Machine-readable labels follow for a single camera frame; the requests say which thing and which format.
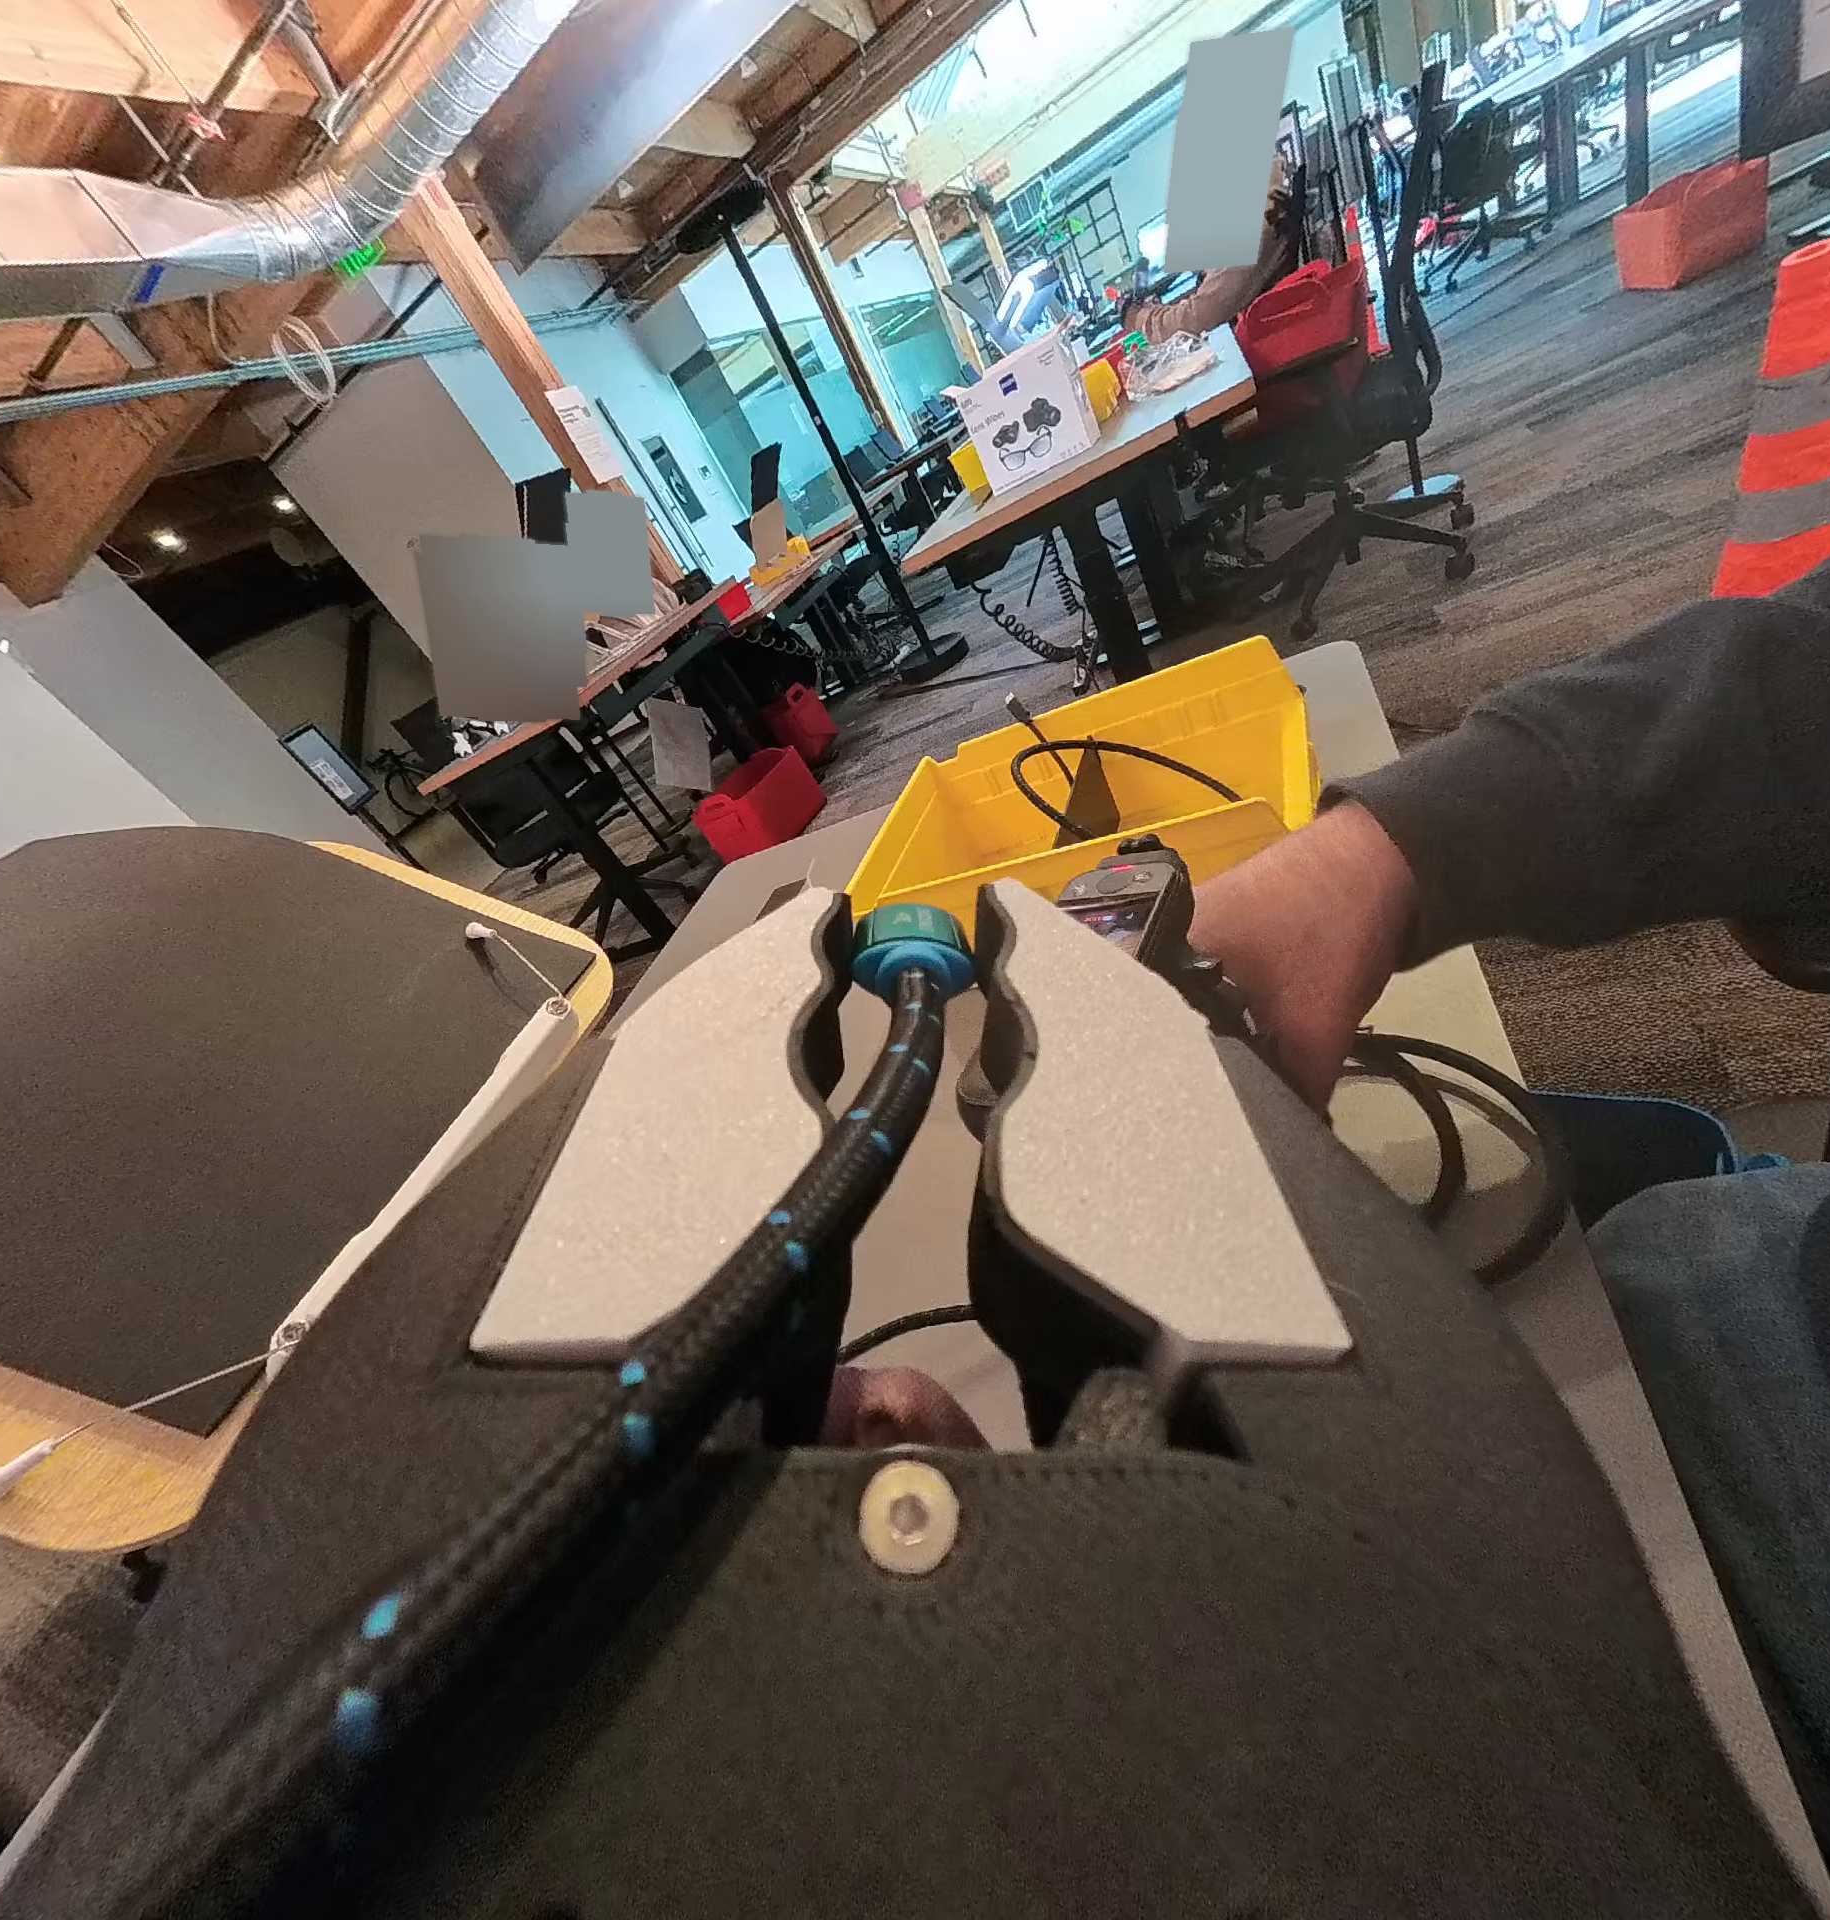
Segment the person's right forearm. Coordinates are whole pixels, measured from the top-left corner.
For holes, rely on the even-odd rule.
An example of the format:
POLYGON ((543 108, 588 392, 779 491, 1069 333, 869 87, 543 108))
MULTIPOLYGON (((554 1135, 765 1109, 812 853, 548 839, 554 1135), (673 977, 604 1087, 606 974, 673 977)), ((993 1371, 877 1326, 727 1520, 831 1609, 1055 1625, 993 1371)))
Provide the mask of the person's right forearm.
POLYGON ((1414 885, 1409 965, 1487 939, 1830 922, 1830 559, 1525 675, 1360 804, 1414 885))

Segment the orange cone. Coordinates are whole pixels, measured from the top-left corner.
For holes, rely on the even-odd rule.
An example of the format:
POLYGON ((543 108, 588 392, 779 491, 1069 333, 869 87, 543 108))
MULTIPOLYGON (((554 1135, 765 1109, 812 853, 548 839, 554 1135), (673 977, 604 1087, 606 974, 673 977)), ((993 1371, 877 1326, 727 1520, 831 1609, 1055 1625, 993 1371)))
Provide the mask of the orange cone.
POLYGON ((1830 239, 1790 254, 1742 448, 1715 601, 1776 595, 1830 559, 1830 239))

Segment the blue plastic bin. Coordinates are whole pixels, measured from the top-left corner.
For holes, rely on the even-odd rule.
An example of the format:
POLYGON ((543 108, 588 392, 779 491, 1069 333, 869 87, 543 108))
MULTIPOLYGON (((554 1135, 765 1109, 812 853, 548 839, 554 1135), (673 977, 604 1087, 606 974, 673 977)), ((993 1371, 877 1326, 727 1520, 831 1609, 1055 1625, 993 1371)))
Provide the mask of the blue plastic bin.
POLYGON ((1722 1119, 1687 1102, 1530 1091, 1530 1112, 1564 1161, 1583 1230, 1648 1187, 1725 1176, 1744 1167, 1722 1119))

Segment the red bag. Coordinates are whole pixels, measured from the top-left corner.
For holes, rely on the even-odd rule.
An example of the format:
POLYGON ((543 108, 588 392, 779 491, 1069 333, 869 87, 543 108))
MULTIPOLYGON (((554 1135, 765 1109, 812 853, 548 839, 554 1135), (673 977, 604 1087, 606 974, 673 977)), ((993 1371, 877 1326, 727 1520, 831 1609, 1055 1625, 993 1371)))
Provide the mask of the red bag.
POLYGON ((1310 374, 1335 374, 1352 389, 1367 365, 1365 320, 1365 268, 1350 256, 1272 285, 1243 309, 1235 335, 1259 389, 1310 374))

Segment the yellow plastic bin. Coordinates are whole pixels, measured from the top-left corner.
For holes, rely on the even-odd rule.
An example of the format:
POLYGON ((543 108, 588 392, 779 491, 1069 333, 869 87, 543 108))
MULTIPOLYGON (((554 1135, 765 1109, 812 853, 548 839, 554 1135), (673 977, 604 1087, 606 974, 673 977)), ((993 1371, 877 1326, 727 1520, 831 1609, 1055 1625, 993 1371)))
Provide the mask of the yellow plastic bin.
POLYGON ((1016 880, 1056 901, 1121 840, 1153 836, 1191 882, 1312 822, 1319 763, 1303 689, 1265 636, 1012 722, 925 760, 848 882, 855 917, 928 906, 975 929, 1016 880))

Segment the rectangular metal duct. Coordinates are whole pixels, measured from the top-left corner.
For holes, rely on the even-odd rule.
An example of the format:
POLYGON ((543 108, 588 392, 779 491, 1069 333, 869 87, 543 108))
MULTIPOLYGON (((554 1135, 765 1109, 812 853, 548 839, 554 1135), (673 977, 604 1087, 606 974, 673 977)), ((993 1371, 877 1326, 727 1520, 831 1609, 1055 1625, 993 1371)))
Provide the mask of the rectangular metal duct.
POLYGON ((0 324, 283 285, 367 243, 316 182, 210 200, 72 169, 0 167, 0 324))

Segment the grey panel with wooden rim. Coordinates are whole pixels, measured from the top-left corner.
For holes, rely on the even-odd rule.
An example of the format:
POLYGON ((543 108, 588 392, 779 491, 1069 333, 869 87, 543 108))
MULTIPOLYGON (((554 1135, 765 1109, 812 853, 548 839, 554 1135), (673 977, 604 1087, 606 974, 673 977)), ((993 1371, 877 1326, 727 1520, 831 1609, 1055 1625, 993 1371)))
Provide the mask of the grey panel with wooden rim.
POLYGON ((357 1266, 614 993, 588 934, 343 845, 0 855, 0 1540, 180 1535, 357 1266))

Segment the black office chair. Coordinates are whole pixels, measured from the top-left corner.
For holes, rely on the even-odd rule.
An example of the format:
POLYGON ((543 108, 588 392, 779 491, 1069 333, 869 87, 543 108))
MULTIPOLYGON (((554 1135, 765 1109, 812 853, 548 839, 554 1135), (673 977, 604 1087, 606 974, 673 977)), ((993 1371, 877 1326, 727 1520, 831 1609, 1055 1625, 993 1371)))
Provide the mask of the black office chair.
POLYGON ((1448 126, 1444 87, 1447 65, 1437 61, 1420 87, 1397 234, 1383 271, 1383 355, 1367 356, 1355 377, 1345 374, 1350 350, 1342 345, 1290 365, 1280 385, 1307 403, 1238 445, 1252 459, 1256 505, 1303 510, 1313 497, 1328 502, 1312 532, 1260 568, 1256 605, 1288 615, 1295 649, 1317 636, 1317 607, 1335 570, 1360 565, 1371 543, 1439 550, 1452 586, 1477 568, 1468 540, 1475 510, 1462 482, 1430 486, 1422 462, 1441 350, 1417 281, 1417 243, 1448 126))

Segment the person's right hand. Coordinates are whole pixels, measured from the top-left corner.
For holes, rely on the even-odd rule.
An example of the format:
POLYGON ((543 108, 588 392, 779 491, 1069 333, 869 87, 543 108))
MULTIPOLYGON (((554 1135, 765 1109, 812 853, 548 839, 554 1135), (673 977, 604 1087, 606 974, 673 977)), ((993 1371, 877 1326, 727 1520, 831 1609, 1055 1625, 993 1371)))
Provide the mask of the person's right hand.
POLYGON ((1409 949, 1401 852, 1355 802, 1202 884, 1191 945, 1238 991, 1287 1084, 1324 1112, 1409 949))

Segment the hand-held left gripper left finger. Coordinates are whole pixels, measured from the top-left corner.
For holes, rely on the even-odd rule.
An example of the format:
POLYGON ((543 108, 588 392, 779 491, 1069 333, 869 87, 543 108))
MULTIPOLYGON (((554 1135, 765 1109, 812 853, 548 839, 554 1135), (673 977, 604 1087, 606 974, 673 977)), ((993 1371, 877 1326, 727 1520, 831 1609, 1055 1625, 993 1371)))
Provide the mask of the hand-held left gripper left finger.
POLYGON ((622 1361, 831 1137, 848 901, 808 885, 628 1015, 477 1322, 477 1360, 622 1361))

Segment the wooden table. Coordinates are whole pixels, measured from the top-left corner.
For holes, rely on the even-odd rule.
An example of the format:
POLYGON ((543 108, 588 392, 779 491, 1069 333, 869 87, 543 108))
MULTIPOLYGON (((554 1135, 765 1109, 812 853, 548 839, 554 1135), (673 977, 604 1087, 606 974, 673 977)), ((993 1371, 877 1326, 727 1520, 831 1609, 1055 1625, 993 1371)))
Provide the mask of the wooden table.
POLYGON ((906 554, 902 574, 946 570, 968 590, 998 574, 1030 540, 1055 536, 1071 565, 1110 684, 1152 674, 1148 639, 1183 636, 1191 611, 1168 532, 1182 515, 1175 462, 1256 410, 1259 381, 1233 328, 1208 336, 1215 360, 1167 394, 1131 397, 1071 462, 978 502, 958 495, 906 554))

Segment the small black screen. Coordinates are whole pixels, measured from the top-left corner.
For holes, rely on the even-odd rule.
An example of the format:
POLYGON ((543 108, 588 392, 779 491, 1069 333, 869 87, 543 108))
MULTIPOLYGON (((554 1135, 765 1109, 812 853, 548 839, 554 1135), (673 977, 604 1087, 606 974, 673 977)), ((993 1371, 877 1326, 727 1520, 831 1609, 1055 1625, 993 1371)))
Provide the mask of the small black screen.
POLYGON ((375 785, 322 727, 307 725, 280 736, 280 746, 345 812, 367 816, 375 802, 375 785))

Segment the person's leg in jeans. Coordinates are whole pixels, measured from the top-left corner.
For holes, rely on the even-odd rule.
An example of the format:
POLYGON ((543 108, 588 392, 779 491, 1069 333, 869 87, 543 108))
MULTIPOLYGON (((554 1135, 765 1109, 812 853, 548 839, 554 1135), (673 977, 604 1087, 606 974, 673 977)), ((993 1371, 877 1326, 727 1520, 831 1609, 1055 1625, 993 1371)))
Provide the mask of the person's leg in jeans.
POLYGON ((1830 1164, 1648 1187, 1591 1249, 1830 1867, 1830 1164))

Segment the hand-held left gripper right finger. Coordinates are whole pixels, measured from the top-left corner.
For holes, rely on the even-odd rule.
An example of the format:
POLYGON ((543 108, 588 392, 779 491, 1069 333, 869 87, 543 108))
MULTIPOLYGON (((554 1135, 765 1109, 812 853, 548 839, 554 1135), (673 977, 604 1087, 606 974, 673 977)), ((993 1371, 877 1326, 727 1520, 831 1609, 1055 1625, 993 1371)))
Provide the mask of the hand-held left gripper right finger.
POLYGON ((971 1304, 1031 1437, 1108 1371, 1168 1410, 1220 1370, 1327 1371, 1355 1352, 1212 1023, 1112 937, 1121 914, 1016 880, 975 906, 994 1102, 971 1304))

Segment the white printed box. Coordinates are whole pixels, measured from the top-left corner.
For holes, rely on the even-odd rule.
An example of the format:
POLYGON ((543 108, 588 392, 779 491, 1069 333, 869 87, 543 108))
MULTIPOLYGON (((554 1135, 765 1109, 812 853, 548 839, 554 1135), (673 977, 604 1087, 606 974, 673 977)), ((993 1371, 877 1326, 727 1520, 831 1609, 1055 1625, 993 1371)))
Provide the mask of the white printed box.
POLYGON ((993 495, 1015 494, 1100 441, 1082 363, 1056 328, 952 391, 993 495))

